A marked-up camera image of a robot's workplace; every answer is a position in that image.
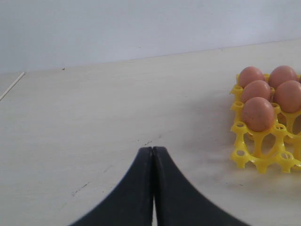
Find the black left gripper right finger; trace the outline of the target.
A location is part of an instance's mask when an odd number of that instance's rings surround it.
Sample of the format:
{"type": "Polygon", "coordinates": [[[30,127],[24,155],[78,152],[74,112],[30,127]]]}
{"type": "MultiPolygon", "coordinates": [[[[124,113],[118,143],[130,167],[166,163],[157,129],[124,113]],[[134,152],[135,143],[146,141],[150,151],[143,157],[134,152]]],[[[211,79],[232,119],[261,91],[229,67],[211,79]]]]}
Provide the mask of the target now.
{"type": "Polygon", "coordinates": [[[154,147],[152,152],[157,225],[246,225],[201,194],[178,169],[165,147],[154,147]]]}

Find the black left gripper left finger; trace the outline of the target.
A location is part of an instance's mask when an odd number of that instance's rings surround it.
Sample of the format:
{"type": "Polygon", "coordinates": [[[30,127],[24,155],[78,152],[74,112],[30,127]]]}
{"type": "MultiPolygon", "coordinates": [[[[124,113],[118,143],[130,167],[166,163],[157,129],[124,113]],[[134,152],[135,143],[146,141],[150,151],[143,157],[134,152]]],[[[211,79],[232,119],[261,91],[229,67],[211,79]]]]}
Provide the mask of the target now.
{"type": "Polygon", "coordinates": [[[140,148],[113,191],[73,226],[150,226],[153,216],[152,148],[140,148]]]}

